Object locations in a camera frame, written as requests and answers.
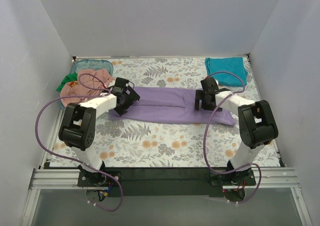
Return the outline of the purple t shirt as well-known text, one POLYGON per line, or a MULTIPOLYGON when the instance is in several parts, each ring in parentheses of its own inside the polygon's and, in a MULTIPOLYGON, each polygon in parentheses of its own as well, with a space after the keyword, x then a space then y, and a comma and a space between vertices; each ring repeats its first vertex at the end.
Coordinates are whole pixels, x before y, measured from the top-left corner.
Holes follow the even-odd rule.
POLYGON ((206 124, 210 116, 213 116, 211 123, 234 126, 236 120, 227 110, 216 111, 212 114, 209 110, 195 110, 194 89, 169 88, 169 87, 135 87, 140 96, 127 110, 127 113, 120 116, 115 110, 108 113, 110 121, 137 120, 148 123, 159 124, 206 124))

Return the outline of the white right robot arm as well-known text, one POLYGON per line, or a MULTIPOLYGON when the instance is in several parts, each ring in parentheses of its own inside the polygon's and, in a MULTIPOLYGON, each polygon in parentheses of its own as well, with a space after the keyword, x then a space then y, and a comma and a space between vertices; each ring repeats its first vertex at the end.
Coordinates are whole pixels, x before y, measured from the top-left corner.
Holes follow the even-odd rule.
POLYGON ((219 88, 213 77, 200 81, 201 90, 195 93, 194 109, 211 110, 203 136, 203 156, 208 169, 217 175, 226 175, 227 181, 237 185, 245 178, 259 152, 279 135, 278 127, 270 104, 266 100, 254 101, 239 96, 245 91, 231 91, 219 88), (206 140, 213 116, 218 110, 231 112, 238 117, 240 146, 228 161, 226 171, 218 171, 210 166, 207 159, 206 140))

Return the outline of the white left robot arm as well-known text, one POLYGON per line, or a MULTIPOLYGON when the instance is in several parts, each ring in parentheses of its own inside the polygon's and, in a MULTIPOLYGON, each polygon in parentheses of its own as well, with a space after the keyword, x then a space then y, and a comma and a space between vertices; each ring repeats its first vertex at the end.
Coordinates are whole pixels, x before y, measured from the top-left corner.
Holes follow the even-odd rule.
POLYGON ((89 180, 95 186, 103 185, 107 179, 101 170, 103 161, 92 146, 96 119, 112 110, 119 116, 126 114, 128 108, 140 100, 133 86, 129 80, 118 77, 110 89, 97 97, 78 104, 70 103, 65 108, 58 138, 75 152, 81 167, 90 172, 89 180))

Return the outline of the folded teal t shirt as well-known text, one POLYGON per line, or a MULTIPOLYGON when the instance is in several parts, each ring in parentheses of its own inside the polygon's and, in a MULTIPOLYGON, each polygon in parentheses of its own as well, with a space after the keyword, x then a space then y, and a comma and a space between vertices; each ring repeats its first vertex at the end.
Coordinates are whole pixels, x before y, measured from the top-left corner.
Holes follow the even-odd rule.
MULTIPOLYGON (((244 66, 244 60, 242 57, 229 57, 229 58, 206 58, 205 68, 207 75, 211 75, 216 72, 229 72, 241 79, 244 85, 247 85, 248 72, 244 66)), ((218 81, 219 85, 229 87, 241 87, 242 83, 235 76, 228 73, 214 74, 213 77, 218 81)))

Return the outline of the pink t shirt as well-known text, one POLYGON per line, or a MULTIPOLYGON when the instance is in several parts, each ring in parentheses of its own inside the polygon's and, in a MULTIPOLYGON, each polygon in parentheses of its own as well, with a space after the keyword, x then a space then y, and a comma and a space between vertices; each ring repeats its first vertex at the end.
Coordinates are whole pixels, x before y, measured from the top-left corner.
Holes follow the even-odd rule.
POLYGON ((93 96, 100 95, 101 90, 115 84, 115 78, 110 75, 106 68, 94 70, 92 68, 82 69, 77 72, 77 81, 66 83, 60 92, 65 96, 93 96))

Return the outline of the blue plastic basket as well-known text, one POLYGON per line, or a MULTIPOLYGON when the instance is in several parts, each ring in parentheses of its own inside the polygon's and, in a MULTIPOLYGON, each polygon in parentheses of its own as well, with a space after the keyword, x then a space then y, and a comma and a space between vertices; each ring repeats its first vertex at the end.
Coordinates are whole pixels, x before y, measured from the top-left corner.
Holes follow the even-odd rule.
MULTIPOLYGON (((107 69, 109 74, 112 76, 114 68, 111 62, 107 60, 83 59, 76 62, 72 66, 69 74, 77 73, 78 71, 84 70, 84 69, 100 70, 103 68, 107 69)), ((58 105, 62 110, 65 110, 65 107, 70 103, 82 103, 82 102, 86 102, 87 100, 88 100, 87 98, 83 98, 83 95, 78 95, 78 97, 63 98, 58 101, 58 105)))

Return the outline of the green t shirt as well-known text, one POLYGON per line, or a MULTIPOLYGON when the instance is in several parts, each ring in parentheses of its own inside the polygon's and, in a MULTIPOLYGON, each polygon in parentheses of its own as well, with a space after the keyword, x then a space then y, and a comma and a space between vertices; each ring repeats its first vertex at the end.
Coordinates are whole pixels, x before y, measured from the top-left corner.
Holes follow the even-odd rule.
POLYGON ((63 78, 63 80, 61 81, 60 85, 56 88, 55 91, 60 93, 62 91, 63 87, 65 86, 65 84, 77 81, 77 79, 78 79, 78 75, 76 72, 66 75, 63 78))

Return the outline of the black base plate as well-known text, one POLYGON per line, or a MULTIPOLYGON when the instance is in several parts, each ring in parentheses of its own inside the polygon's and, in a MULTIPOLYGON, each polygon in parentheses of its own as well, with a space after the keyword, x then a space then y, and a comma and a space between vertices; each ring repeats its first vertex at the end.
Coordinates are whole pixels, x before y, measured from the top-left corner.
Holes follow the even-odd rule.
POLYGON ((210 196, 222 198, 223 187, 255 186, 258 178, 249 172, 243 180, 230 180, 206 167, 106 167, 118 179, 124 196, 210 196))

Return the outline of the aluminium frame rail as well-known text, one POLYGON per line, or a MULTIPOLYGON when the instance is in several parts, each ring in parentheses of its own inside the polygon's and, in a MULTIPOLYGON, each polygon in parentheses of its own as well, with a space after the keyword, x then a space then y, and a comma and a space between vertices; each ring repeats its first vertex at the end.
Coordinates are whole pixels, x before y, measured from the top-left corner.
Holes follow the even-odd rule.
MULTIPOLYGON (((292 167, 262 167, 260 188, 290 188, 294 197, 299 217, 304 226, 311 226, 312 221, 304 202, 301 184, 292 167)), ((96 187, 87 185, 87 180, 76 168, 35 169, 32 172, 29 189, 88 189, 96 187)))

